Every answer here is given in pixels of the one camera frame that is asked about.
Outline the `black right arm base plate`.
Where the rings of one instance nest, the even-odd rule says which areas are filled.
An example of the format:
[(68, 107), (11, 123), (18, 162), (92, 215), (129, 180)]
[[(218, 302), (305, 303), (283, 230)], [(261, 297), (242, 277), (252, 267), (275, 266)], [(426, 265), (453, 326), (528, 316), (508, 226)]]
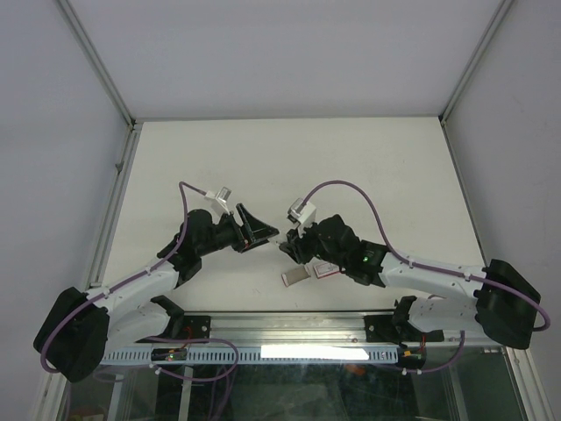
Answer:
[(396, 345), (406, 342), (421, 343), (423, 340), (427, 343), (444, 341), (444, 333), (441, 330), (421, 332), (408, 323), (395, 325), (392, 319), (393, 316), (389, 314), (364, 316), (366, 341), (368, 343), (389, 342)]

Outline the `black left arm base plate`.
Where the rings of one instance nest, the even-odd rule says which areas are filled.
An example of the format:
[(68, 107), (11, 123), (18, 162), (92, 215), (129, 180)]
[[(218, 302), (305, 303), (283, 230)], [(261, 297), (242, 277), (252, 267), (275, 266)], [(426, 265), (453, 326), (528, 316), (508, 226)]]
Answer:
[(181, 342), (189, 339), (207, 339), (211, 331), (211, 317), (207, 315), (184, 315), (174, 338)]

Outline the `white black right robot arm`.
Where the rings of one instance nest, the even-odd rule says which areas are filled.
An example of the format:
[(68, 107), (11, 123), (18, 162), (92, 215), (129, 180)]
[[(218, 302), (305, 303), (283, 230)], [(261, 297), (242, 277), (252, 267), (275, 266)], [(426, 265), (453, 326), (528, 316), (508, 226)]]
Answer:
[(392, 328), (401, 339), (452, 330), (529, 348), (541, 296), (504, 260), (493, 259), (485, 268), (402, 261), (388, 246), (360, 239), (339, 215), (289, 230), (280, 250), (298, 264), (312, 259), (334, 264), (361, 285), (425, 293), (396, 303)]

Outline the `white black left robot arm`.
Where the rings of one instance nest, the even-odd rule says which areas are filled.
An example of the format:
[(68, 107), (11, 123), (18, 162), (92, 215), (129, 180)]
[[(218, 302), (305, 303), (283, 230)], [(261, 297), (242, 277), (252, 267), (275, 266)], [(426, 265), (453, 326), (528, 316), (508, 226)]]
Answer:
[(217, 221), (206, 210), (187, 212), (179, 232), (146, 268), (104, 287), (59, 294), (33, 341), (42, 367), (79, 382), (106, 354), (139, 340), (188, 339), (185, 311), (167, 293), (192, 279), (204, 256), (225, 248), (245, 253), (278, 233), (241, 203)]

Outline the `red white staple box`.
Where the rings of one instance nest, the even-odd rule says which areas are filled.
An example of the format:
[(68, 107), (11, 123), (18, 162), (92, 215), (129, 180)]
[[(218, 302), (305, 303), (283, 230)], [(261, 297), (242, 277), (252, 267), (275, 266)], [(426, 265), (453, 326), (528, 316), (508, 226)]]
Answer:
[(313, 266), (313, 271), (317, 279), (323, 279), (328, 276), (340, 273), (339, 266), (329, 262), (318, 262)]

